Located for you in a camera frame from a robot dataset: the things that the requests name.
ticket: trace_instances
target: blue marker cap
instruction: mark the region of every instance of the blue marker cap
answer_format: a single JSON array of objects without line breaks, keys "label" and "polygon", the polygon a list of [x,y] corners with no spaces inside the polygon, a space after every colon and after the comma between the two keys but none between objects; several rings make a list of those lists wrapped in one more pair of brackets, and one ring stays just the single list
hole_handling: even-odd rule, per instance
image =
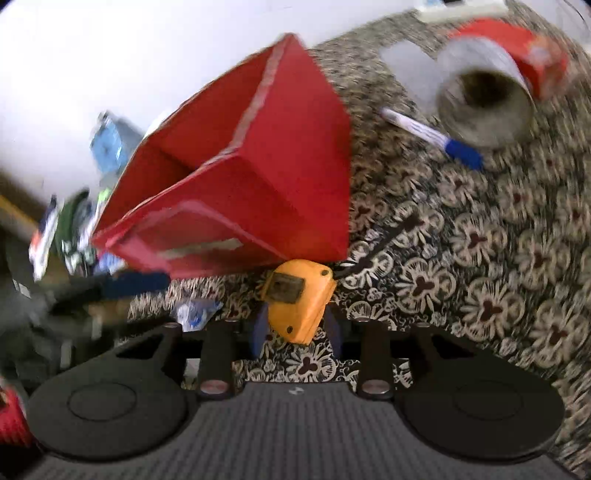
[{"label": "blue marker cap", "polygon": [[462,142],[450,140],[445,146],[445,153],[451,158],[457,158],[468,168],[482,170],[482,155]]}]

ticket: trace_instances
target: black mount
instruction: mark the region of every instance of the black mount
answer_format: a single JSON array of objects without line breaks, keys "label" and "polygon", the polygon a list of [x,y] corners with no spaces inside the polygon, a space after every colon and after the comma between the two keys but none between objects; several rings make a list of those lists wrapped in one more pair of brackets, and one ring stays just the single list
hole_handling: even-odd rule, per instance
[{"label": "black mount", "polygon": [[[394,402],[436,450],[478,462],[522,462],[556,438],[564,406],[544,380],[429,324],[389,332],[375,320],[350,322],[335,312],[329,306],[324,328],[341,359],[361,360],[356,395]],[[232,362],[253,358],[259,330],[244,332],[240,322],[226,320],[183,333],[166,323],[43,384],[28,408],[31,431],[45,449],[76,461],[152,450],[187,424],[196,405],[241,395]],[[187,358],[201,359],[196,393],[178,386]],[[393,358],[409,360],[408,390],[395,390]]]}]

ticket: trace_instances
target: red box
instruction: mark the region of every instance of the red box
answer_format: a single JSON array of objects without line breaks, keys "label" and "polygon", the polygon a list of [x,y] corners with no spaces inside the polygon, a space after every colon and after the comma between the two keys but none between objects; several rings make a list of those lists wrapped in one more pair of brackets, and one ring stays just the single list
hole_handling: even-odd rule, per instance
[{"label": "red box", "polygon": [[138,147],[93,244],[200,277],[346,258],[349,117],[296,36],[248,57]]},{"label": "red box", "polygon": [[452,34],[452,38],[461,35],[490,38],[503,47],[515,60],[536,99],[553,96],[565,82],[569,55],[548,37],[490,18],[464,25]]}]

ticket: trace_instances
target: carpet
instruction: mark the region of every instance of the carpet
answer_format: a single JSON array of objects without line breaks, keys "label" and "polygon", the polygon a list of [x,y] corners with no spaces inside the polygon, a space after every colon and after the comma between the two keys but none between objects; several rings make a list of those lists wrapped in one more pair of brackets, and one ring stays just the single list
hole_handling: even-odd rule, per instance
[{"label": "carpet", "polygon": [[[378,49],[408,39],[435,56],[453,24],[424,25],[408,12],[311,49],[352,123],[350,251],[342,266],[365,256],[384,226],[411,212],[420,218],[371,268],[341,281],[333,300],[348,318],[391,329],[430,322],[552,382],[567,408],[552,455],[591,478],[591,65],[556,27],[508,3],[509,22],[564,42],[581,75],[568,94],[538,106],[529,139],[483,152],[482,173],[378,115],[389,105],[441,128],[409,100]],[[136,299],[132,316],[193,296],[221,300],[222,318],[246,318],[268,274],[175,281],[165,293]],[[358,366],[335,360],[319,330],[308,347],[269,335],[262,357],[237,362],[235,371],[239,382],[354,385]],[[412,384],[406,362],[394,373],[398,388]]]}]

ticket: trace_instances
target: open box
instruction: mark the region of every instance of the open box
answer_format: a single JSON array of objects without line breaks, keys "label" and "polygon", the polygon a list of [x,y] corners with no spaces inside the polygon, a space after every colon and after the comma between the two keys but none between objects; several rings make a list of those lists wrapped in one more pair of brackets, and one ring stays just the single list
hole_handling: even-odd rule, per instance
[{"label": "open box", "polygon": [[93,244],[172,278],[348,247],[349,118],[296,36],[248,57],[139,145]]}]

